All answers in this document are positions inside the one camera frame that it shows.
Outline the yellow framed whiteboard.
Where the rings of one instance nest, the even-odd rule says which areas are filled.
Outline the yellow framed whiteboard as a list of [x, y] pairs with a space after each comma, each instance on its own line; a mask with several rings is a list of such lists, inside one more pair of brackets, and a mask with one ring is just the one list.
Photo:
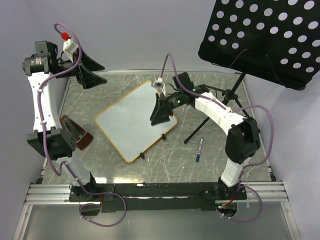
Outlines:
[[143, 158], [143, 153], [174, 128], [178, 119], [151, 125], [150, 116], [156, 104], [157, 90], [147, 80], [118, 99], [94, 121], [127, 163]]

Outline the blue whiteboard marker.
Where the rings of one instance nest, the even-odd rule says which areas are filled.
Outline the blue whiteboard marker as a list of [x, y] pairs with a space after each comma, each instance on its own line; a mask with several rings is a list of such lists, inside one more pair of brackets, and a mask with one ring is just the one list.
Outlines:
[[203, 147], [203, 142], [204, 142], [204, 138], [202, 137], [199, 141], [199, 146], [198, 146], [198, 152], [196, 155], [196, 159], [195, 162], [198, 163], [200, 161], [200, 156], [201, 156], [201, 151], [202, 151], [202, 147]]

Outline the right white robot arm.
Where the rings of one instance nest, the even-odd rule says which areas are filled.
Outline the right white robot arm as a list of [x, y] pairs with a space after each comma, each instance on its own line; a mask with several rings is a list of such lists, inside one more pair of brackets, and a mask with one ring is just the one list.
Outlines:
[[186, 72], [179, 74], [174, 83], [177, 90], [166, 95], [162, 78], [152, 82], [151, 86], [157, 93], [150, 123], [156, 126], [168, 122], [174, 109], [182, 105], [192, 106], [215, 122], [226, 134], [224, 149], [227, 155], [225, 168], [217, 182], [217, 194], [223, 199], [230, 199], [238, 189], [244, 166], [261, 146], [257, 121], [234, 112], [220, 102], [206, 85], [194, 85]]

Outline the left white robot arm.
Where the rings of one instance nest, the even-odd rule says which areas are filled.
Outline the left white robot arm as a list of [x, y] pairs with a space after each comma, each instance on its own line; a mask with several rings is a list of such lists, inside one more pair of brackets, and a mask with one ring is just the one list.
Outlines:
[[73, 38], [65, 40], [62, 52], [68, 60], [58, 59], [58, 46], [49, 41], [35, 42], [35, 54], [25, 58], [22, 69], [29, 81], [33, 104], [33, 132], [27, 143], [47, 159], [56, 175], [67, 172], [72, 180], [70, 191], [87, 201], [95, 200], [99, 188], [92, 173], [75, 154], [76, 137], [63, 128], [56, 103], [56, 80], [75, 77], [83, 89], [91, 89], [108, 81], [95, 74], [104, 67], [88, 57]]

